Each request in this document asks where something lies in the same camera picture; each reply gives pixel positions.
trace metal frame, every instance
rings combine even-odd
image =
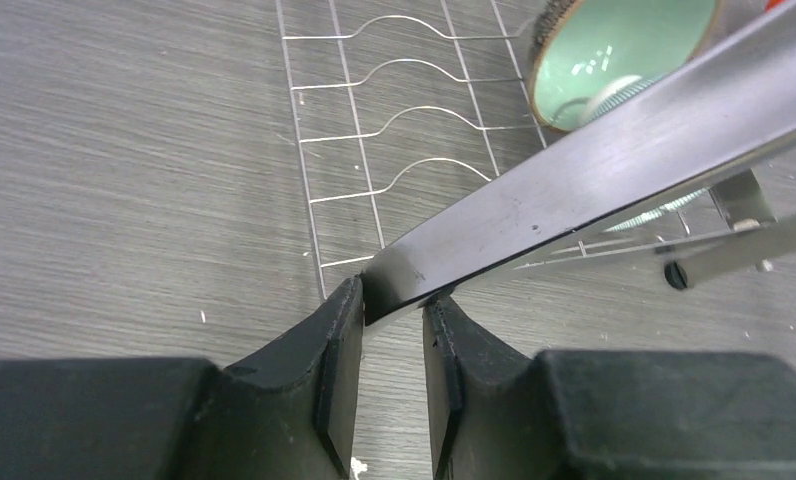
[[[492,36],[458,35],[445,0],[441,0],[440,3],[448,25],[446,32],[439,31],[429,23],[415,17],[383,15],[365,22],[351,33],[343,33],[339,25],[337,6],[334,0],[328,0],[334,34],[293,36],[287,35],[285,31],[282,0],[276,0],[276,3],[287,73],[291,72],[288,48],[290,42],[330,40],[336,42],[338,47],[345,80],[343,83],[296,85],[290,73],[288,86],[290,103],[295,117],[296,144],[299,150],[313,243],[314,266],[320,293],[324,298],[330,288],[325,284],[325,269],[339,265],[359,264],[360,268],[364,270],[363,278],[367,282],[367,295],[371,296],[367,298],[367,302],[376,305],[370,310],[369,323],[378,322],[382,317],[400,316],[407,309],[416,308],[437,292],[448,293],[457,285],[467,284],[469,280],[480,276],[487,278],[489,275],[486,274],[493,270],[496,277],[507,279],[544,275],[554,269],[564,267],[588,267],[597,263],[626,259],[633,255],[668,255],[669,260],[675,260],[681,255],[707,247],[730,244],[734,237],[748,233],[750,229],[766,228],[775,221],[754,174],[748,168],[757,161],[771,157],[777,153],[778,149],[789,148],[796,144],[795,91],[787,92],[780,98],[764,99],[763,107],[768,110],[762,113],[760,108],[755,106],[755,103],[760,100],[756,92],[766,90],[769,88],[767,85],[775,88],[774,85],[779,84],[778,82],[780,84],[795,83],[796,60],[788,58],[790,55],[796,57],[796,35],[785,40],[783,36],[779,37],[772,32],[777,28],[787,29],[794,26],[796,2],[778,9],[768,18],[758,19],[753,22],[752,26],[746,27],[742,33],[717,44],[687,67],[651,87],[646,93],[641,94],[623,108],[612,112],[608,115],[610,120],[602,118],[593,122],[548,149],[546,149],[548,142],[545,132],[538,127],[535,121],[532,124],[505,126],[488,126],[483,121],[483,112],[478,106],[473,85],[483,82],[518,82],[525,100],[527,101],[528,98],[520,62],[513,47],[513,40],[527,31],[530,22],[523,23],[513,34],[508,33],[495,0],[492,0],[492,8],[501,35]],[[344,42],[354,41],[358,36],[364,34],[368,27],[380,22],[415,22],[432,31],[443,42],[453,44],[461,65],[461,76],[449,73],[436,64],[420,58],[399,58],[388,59],[360,79],[352,79],[345,58]],[[463,58],[461,42],[466,43],[473,40],[505,42],[510,60],[517,73],[516,77],[471,78]],[[757,58],[752,58],[749,55],[751,50],[757,52],[755,53]],[[769,52],[768,56],[761,57],[758,54],[759,51]],[[408,63],[426,65],[439,70],[450,81],[465,84],[474,106],[477,122],[472,122],[452,110],[437,105],[419,105],[394,114],[382,126],[376,128],[362,126],[357,114],[354,88],[368,82],[382,68]],[[734,72],[742,73],[737,78],[729,77]],[[347,90],[355,132],[341,136],[302,138],[295,94],[306,90],[325,89]],[[684,92],[692,100],[685,102],[686,105],[678,105],[675,99],[679,95],[683,95]],[[735,96],[736,101],[726,102],[725,97],[731,94]],[[652,113],[643,116],[640,111],[646,108]],[[793,111],[785,112],[784,108]],[[495,176],[487,177],[471,165],[451,158],[436,157],[416,161],[408,159],[408,166],[396,175],[386,187],[375,188],[370,174],[370,160],[365,154],[365,140],[386,131],[398,117],[418,110],[437,110],[453,115],[478,131],[484,138]],[[702,117],[701,112],[709,112],[709,118]],[[775,118],[781,123],[754,121],[755,118],[766,117],[766,112],[768,112],[768,118]],[[739,123],[726,125],[721,118],[730,116],[741,117],[746,122],[751,122],[752,125],[740,126]],[[695,118],[694,123],[690,123],[688,120],[690,118]],[[618,138],[615,138],[618,136],[613,133],[613,128],[606,128],[613,122],[615,124],[623,123],[628,129],[631,125],[637,125],[637,133],[626,134],[625,139],[619,141]],[[514,128],[535,129],[542,143],[543,151],[517,167],[517,170],[520,171],[519,174],[498,179],[502,172],[490,146],[488,132]],[[736,138],[732,138],[731,141],[724,140],[726,137],[732,136]],[[655,137],[660,139],[662,145],[652,145]],[[694,145],[688,141],[691,138],[696,139]],[[303,146],[347,139],[357,140],[363,160],[367,190],[346,195],[313,198]],[[614,154],[611,154],[604,155],[605,158],[602,158],[602,152],[589,146],[595,144],[615,144],[616,146],[612,147],[612,150],[616,151],[615,157],[613,157]],[[642,145],[649,145],[653,151],[643,154]],[[619,152],[624,152],[625,149],[629,149],[628,157],[630,158],[622,159]],[[740,152],[751,152],[751,154],[737,155]],[[682,158],[684,156],[682,154],[695,158],[691,160]],[[560,159],[558,158],[555,162],[549,160],[552,157],[561,156],[566,157],[566,168],[562,170],[556,167],[549,168],[549,164],[559,165]],[[669,159],[666,159],[662,166],[655,166],[651,160],[655,156],[669,157]],[[651,161],[651,169],[645,168],[649,165],[643,163],[649,161]],[[376,197],[394,188],[408,170],[427,162],[458,164],[487,182],[495,181],[434,216],[387,248]],[[634,181],[632,185],[634,185],[633,190],[636,190],[635,193],[627,195],[622,192],[619,194],[620,192],[611,192],[609,189],[598,187],[597,182],[602,177],[616,174],[619,171],[623,171],[624,174],[615,178],[622,181],[623,184]],[[591,189],[589,195],[593,197],[603,195],[601,206],[593,205],[595,208],[589,210],[590,206],[573,204],[570,198],[566,198],[565,192],[559,192],[556,196],[537,196],[527,193],[535,182],[534,179],[549,175],[565,179],[570,186]],[[694,232],[690,228],[690,223],[684,212],[677,212],[683,230],[683,234],[679,236],[663,236],[652,233],[645,236],[631,235],[627,238],[620,238],[618,235],[603,233],[617,223],[701,188],[711,188],[715,206],[727,224],[723,231]],[[499,198],[500,192],[505,191],[516,191],[519,194],[502,203]],[[313,205],[356,197],[370,199],[381,251],[372,255],[324,262],[319,248],[319,233],[313,214]],[[497,211],[483,206],[490,202],[498,202]],[[523,206],[515,207],[516,202]],[[533,210],[525,208],[524,205],[530,205]],[[551,210],[557,209],[557,212],[549,212],[549,207]],[[567,210],[577,210],[575,213],[584,215],[572,215],[572,212]],[[513,215],[522,215],[523,218],[515,222],[510,221],[507,225],[502,223],[502,220],[508,217],[512,220]],[[474,223],[465,221],[469,217],[475,217],[474,220],[477,221]],[[488,228],[490,225],[496,225],[498,230],[485,235],[491,231]],[[451,258],[449,258],[449,250],[452,249],[449,235],[452,234],[456,234],[455,236],[461,239],[459,248],[468,250],[465,255],[450,255]],[[767,259],[763,259],[758,262],[758,269],[770,270],[771,264]]]

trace gray wood-grain table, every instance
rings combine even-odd
[[[499,2],[514,29],[530,2]],[[459,35],[495,35],[487,0],[449,0]],[[342,33],[377,15],[425,18],[438,1],[336,0]],[[327,0],[284,0],[287,35],[335,33]],[[381,22],[344,42],[352,80],[390,58],[463,77],[453,42]],[[335,41],[290,42],[296,85],[343,83]],[[498,42],[462,42],[472,78],[513,76]],[[449,50],[437,53],[438,50]],[[401,108],[444,106],[486,126],[530,122],[517,83],[477,87],[424,65],[355,89],[364,132]],[[295,98],[301,135],[354,133],[347,89]],[[541,148],[535,130],[482,135],[416,112],[365,142],[307,147],[313,197],[383,188],[414,160],[449,157],[493,176]],[[203,355],[259,348],[319,302],[278,17],[272,2],[0,1],[0,357]],[[796,209],[796,152],[758,173],[779,213]],[[453,164],[414,169],[377,197],[385,242],[479,187]],[[314,208],[322,262],[380,246],[371,200]],[[361,264],[326,270],[325,282]],[[742,349],[796,366],[796,255],[683,295],[659,264],[624,263],[490,285],[458,301],[519,350]],[[354,455],[363,479],[430,476],[421,328],[412,315],[365,352]]]

